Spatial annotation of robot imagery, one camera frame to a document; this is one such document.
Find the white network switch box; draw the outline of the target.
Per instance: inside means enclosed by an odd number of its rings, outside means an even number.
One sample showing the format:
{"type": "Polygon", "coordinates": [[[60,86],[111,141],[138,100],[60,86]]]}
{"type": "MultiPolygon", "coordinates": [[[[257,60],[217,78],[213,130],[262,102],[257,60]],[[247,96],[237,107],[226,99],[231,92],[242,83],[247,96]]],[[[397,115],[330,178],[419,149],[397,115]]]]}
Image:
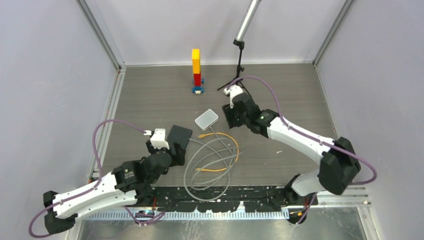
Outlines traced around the white network switch box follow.
{"type": "Polygon", "coordinates": [[[208,109],[200,116],[198,116],[194,123],[202,130],[205,131],[219,120],[219,116],[212,110],[208,109]]]}

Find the dark grey foam pad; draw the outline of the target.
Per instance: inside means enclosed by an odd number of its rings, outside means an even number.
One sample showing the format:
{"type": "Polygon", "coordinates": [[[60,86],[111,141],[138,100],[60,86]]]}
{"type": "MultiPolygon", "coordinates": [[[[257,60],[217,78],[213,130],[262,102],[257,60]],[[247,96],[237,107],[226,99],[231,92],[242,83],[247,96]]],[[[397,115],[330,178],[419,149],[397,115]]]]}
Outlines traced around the dark grey foam pad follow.
{"type": "Polygon", "coordinates": [[[179,143],[182,150],[185,151],[192,134],[193,131],[191,129],[173,125],[166,139],[169,144],[171,153],[175,155],[177,152],[174,143],[179,143]]]}

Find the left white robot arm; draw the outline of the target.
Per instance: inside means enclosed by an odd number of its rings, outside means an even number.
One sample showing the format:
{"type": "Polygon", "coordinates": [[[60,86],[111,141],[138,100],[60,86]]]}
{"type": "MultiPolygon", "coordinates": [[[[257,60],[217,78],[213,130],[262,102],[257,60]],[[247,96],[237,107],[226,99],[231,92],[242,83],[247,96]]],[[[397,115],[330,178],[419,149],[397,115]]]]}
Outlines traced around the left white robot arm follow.
{"type": "Polygon", "coordinates": [[[115,207],[139,204],[148,207],[154,199],[152,184],[170,167],[185,163],[186,144],[155,149],[140,160],[123,162],[103,177],[67,193],[43,194],[44,226],[50,235],[65,232],[90,215],[115,207]]]}

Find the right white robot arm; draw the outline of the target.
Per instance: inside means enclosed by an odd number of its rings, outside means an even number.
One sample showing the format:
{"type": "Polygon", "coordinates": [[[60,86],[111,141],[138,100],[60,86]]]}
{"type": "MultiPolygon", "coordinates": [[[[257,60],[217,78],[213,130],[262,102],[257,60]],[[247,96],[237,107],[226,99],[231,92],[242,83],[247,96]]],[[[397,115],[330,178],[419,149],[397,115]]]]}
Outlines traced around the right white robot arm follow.
{"type": "Polygon", "coordinates": [[[296,174],[284,187],[282,194],[291,205],[299,205],[307,195],[320,191],[341,195],[361,170],[357,159],[336,150],[339,147],[353,153],[348,139],[333,140],[289,121],[284,123],[277,112],[261,110],[242,89],[225,89],[223,93],[229,98],[229,103],[222,106],[229,128],[245,125],[254,134],[284,143],[318,164],[317,170],[296,174]]]}

